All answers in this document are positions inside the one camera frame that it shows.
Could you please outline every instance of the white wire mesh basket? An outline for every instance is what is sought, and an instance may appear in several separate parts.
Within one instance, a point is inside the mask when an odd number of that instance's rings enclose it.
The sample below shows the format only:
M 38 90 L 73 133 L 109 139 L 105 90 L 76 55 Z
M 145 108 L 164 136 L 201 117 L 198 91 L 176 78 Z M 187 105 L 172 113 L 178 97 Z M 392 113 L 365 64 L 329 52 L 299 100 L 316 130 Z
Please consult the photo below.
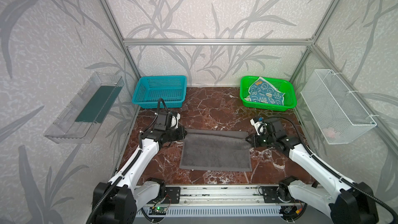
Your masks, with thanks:
M 331 69 L 316 69 L 301 91 L 329 144 L 347 144 L 376 126 L 373 117 Z

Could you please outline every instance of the gray wall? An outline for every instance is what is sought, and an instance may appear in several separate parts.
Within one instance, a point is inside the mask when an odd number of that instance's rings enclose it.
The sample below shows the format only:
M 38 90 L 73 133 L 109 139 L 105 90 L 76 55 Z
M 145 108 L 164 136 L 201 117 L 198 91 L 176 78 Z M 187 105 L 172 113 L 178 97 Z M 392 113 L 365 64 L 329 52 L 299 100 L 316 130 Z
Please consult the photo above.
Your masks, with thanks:
M 368 103 L 398 133 L 398 0 L 343 0 L 316 43 Z M 293 85 L 299 93 L 314 69 L 325 68 L 311 54 Z M 398 211 L 398 160 L 371 130 L 349 144 L 329 145 L 298 94 L 298 112 L 312 148 L 322 159 Z M 391 221 L 379 208 L 380 223 Z
M 107 0 L 124 38 L 311 38 L 331 0 Z M 303 47 L 131 46 L 144 75 L 188 85 L 239 85 L 244 75 L 289 78 Z
M 136 77 L 97 0 L 1 0 L 0 222 L 82 223 L 136 107 Z M 43 136 L 94 72 L 125 81 L 90 144 Z

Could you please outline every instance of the vent grille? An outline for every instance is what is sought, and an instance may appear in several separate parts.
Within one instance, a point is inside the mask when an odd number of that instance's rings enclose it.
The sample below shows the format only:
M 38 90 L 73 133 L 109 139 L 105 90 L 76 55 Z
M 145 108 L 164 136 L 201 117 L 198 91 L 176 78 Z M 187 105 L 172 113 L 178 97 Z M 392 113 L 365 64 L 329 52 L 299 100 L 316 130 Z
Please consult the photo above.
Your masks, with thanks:
M 197 207 L 169 207 L 167 217 L 271 217 L 282 216 L 279 213 L 280 206 L 197 206 Z M 144 207 L 144 211 L 148 214 L 149 207 Z M 143 217 L 141 211 L 136 217 Z M 162 217 L 158 215 L 149 215 L 150 217 Z

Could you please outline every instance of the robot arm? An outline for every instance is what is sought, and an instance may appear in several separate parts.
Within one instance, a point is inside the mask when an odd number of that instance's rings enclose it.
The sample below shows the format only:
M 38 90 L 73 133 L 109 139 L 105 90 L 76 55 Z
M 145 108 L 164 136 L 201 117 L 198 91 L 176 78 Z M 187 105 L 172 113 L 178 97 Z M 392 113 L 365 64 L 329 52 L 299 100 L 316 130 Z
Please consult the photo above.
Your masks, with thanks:
M 139 146 L 127 163 L 109 180 L 99 183 L 93 193 L 93 210 L 86 224 L 130 224 L 135 215 L 149 201 L 165 197 L 165 184 L 152 179 L 135 189 L 145 168 L 166 142 L 182 140 L 186 131 L 178 125 L 180 114 L 174 111 L 157 112 L 154 127 L 140 133 Z
M 252 147 L 275 147 L 304 168 L 323 187 L 308 187 L 297 178 L 288 177 L 279 182 L 278 195 L 282 201 L 297 199 L 305 202 L 336 224 L 376 224 L 379 221 L 372 189 L 365 183 L 355 184 L 313 154 L 299 138 L 287 136 L 279 117 L 266 120 L 257 117 L 251 120 L 251 124 L 257 133 L 247 137 L 246 141 Z

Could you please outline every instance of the gray towel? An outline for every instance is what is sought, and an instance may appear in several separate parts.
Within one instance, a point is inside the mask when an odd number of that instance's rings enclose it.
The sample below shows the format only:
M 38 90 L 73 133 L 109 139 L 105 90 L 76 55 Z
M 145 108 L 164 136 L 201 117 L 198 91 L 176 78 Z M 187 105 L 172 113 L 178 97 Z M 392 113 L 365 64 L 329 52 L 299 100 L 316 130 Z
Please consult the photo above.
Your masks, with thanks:
M 187 132 L 183 140 L 181 169 L 251 171 L 251 145 L 244 139 L 247 132 L 192 129 Z

